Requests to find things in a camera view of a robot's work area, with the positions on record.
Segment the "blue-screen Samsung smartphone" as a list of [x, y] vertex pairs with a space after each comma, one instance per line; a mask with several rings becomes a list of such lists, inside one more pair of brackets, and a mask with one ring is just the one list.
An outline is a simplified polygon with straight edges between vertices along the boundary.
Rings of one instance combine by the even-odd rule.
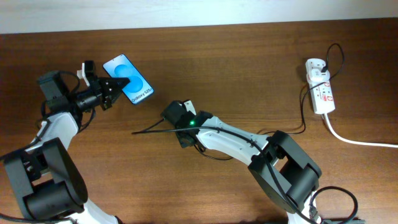
[[104, 63], [103, 68], [112, 78], [129, 79], [123, 93], [132, 104], [137, 105], [154, 94], [153, 87], [124, 54]]

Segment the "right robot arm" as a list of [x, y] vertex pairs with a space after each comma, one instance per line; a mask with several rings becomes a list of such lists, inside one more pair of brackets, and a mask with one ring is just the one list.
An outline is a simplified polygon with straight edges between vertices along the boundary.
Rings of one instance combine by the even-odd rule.
[[161, 113], [182, 147], [216, 150], [246, 164], [266, 195], [288, 214], [289, 223], [326, 223], [315, 199], [321, 168], [287, 134], [254, 134], [230, 126], [209, 112], [196, 112], [191, 101], [173, 101]]

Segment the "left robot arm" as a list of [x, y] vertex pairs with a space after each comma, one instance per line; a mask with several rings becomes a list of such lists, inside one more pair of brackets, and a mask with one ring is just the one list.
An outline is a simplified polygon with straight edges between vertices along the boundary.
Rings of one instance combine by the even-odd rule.
[[43, 112], [34, 140], [1, 156], [22, 217], [2, 214], [16, 223], [120, 223], [88, 198], [83, 177], [67, 149], [78, 133], [88, 127], [83, 113], [95, 115], [96, 106], [109, 109], [129, 83], [128, 78], [97, 77], [90, 72], [87, 88], [69, 90], [56, 70], [38, 78], [37, 83], [50, 113]]

